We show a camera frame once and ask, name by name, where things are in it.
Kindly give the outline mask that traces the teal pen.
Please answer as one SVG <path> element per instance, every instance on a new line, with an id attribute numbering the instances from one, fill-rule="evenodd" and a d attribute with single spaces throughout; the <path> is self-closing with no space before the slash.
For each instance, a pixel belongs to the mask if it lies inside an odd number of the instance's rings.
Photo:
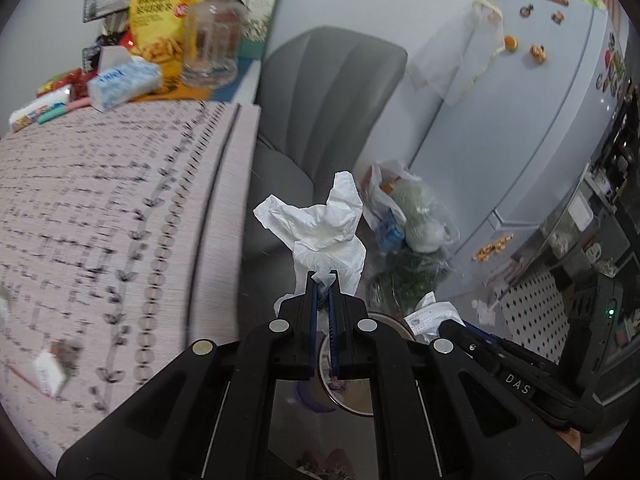
<path id="1" fill-rule="evenodd" d="M 47 110 L 42 115 L 37 118 L 37 122 L 39 125 L 44 124 L 45 122 L 50 122 L 50 120 L 54 118 L 58 118 L 67 113 L 67 106 L 60 105 L 56 107 L 52 107 L 50 110 Z"/>

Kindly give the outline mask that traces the small white paper packet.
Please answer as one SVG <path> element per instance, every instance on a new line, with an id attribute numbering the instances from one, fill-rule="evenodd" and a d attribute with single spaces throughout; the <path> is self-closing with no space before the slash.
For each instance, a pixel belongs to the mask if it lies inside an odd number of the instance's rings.
<path id="1" fill-rule="evenodd" d="M 56 398 L 67 380 L 63 365 L 49 350 L 42 350 L 35 358 L 34 367 L 39 389 L 50 398 Z"/>

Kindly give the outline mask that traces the white trash bag roll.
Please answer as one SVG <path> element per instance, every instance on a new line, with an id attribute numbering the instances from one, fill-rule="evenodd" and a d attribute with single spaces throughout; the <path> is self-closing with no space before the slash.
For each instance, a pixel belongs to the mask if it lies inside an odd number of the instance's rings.
<path id="1" fill-rule="evenodd" d="M 19 110 L 14 110 L 9 117 L 10 131 L 17 132 L 33 124 L 44 113 L 68 104 L 73 99 L 73 96 L 73 86 L 66 84 L 61 88 L 40 96 Z"/>

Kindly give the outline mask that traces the plastic bags of groceries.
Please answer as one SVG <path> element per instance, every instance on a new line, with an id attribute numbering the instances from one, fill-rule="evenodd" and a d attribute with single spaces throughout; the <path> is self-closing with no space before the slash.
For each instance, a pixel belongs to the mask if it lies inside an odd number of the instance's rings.
<path id="1" fill-rule="evenodd" d="M 433 189 L 398 160 L 371 166 L 362 200 L 378 258 L 370 308 L 400 318 L 454 274 L 451 248 L 460 232 Z"/>

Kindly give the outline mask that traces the pink pen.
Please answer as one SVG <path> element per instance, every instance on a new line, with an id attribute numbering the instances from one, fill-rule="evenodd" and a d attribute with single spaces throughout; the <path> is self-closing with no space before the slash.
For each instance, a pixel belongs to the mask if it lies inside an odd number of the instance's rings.
<path id="1" fill-rule="evenodd" d="M 76 101 L 70 102 L 66 105 L 65 111 L 66 113 L 71 112 L 72 110 L 79 110 L 80 108 L 87 107 L 91 105 L 91 99 L 87 96 L 86 98 L 78 99 Z"/>

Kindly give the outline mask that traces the white tissue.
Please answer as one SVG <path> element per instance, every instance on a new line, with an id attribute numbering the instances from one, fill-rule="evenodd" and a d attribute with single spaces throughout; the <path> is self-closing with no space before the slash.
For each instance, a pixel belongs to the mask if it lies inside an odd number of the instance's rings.
<path id="1" fill-rule="evenodd" d="M 367 255 L 356 235 L 362 211 L 354 177 L 339 171 L 325 203 L 298 208 L 269 195 L 253 214 L 291 252 L 296 295 L 304 291 L 308 273 L 326 284 L 335 270 L 340 291 L 354 296 Z"/>

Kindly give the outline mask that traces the round beige trash bin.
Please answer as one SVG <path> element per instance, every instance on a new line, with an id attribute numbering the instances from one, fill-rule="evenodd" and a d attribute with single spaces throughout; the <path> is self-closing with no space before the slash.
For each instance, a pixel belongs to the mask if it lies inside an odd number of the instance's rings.
<path id="1" fill-rule="evenodd" d="M 312 354 L 311 378 L 296 382 L 303 404 L 317 413 L 342 408 L 385 420 L 421 413 L 411 367 L 414 337 L 404 326 L 352 298 L 330 311 L 329 328 Z"/>

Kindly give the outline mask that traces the clear plastic jar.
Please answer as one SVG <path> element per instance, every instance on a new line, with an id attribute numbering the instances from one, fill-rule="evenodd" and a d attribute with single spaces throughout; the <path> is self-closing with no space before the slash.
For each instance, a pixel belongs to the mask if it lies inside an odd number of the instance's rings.
<path id="1" fill-rule="evenodd" d="M 201 0 L 190 6 L 184 24 L 183 84 L 217 89 L 235 80 L 246 11 L 242 0 Z"/>

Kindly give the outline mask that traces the red snack tube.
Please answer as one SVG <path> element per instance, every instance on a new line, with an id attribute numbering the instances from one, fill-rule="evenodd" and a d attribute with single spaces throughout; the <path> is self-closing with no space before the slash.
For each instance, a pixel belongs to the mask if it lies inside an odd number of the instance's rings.
<path id="1" fill-rule="evenodd" d="M 88 96 L 88 81 L 95 76 L 95 70 L 86 73 L 81 68 L 53 76 L 38 88 L 36 97 L 39 98 L 69 84 L 72 87 L 73 100 L 85 98 Z"/>

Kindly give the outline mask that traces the black electronic device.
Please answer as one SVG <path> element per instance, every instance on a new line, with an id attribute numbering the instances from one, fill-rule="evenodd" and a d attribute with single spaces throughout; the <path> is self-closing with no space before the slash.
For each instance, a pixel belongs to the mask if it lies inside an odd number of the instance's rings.
<path id="1" fill-rule="evenodd" d="M 596 387 L 623 298 L 614 278 L 592 274 L 578 282 L 559 363 L 473 325 L 448 320 L 439 333 L 552 428 L 589 434 L 603 420 Z"/>

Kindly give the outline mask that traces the white refrigerator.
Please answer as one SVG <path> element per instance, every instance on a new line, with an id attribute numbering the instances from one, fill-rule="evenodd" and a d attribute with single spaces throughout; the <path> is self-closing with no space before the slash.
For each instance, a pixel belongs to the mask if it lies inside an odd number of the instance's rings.
<path id="1" fill-rule="evenodd" d="M 440 107 L 411 163 L 459 231 L 436 294 L 450 298 L 518 260 L 574 188 L 612 122 L 625 46 L 582 0 L 495 0 L 514 51 Z"/>

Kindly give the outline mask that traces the yellow chips bag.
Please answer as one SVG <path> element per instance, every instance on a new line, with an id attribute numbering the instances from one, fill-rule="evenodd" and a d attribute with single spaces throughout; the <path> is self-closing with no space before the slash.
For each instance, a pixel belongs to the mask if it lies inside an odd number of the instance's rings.
<path id="1" fill-rule="evenodd" d="M 184 24 L 190 7 L 200 0 L 130 0 L 130 52 L 158 64 L 163 76 L 180 73 L 184 53 Z"/>

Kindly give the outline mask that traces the blue white tissue pack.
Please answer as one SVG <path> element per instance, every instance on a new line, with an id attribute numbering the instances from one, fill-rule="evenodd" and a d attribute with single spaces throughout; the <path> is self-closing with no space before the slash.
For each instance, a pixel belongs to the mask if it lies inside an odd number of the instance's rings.
<path id="1" fill-rule="evenodd" d="M 122 46 L 103 47 L 98 73 L 87 84 L 91 105 L 100 112 L 111 110 L 163 85 L 162 69 L 156 63 L 131 55 Z"/>

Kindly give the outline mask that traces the white perforated panel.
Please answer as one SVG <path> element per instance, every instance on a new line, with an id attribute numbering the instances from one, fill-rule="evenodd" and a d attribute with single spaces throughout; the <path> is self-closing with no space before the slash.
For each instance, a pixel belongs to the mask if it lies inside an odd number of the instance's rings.
<path id="1" fill-rule="evenodd" d="M 554 364 L 560 362 L 570 326 L 563 297 L 547 269 L 509 288 L 500 306 L 513 342 Z"/>

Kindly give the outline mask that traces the patterned pink tablecloth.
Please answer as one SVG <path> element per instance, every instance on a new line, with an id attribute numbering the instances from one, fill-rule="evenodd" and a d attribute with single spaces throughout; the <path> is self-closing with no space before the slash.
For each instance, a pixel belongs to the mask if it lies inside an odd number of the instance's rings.
<path id="1" fill-rule="evenodd" d="M 238 336 L 259 115 L 137 102 L 2 140 L 1 404 L 47 470 L 189 342 Z M 56 398 L 42 350 L 66 371 Z"/>

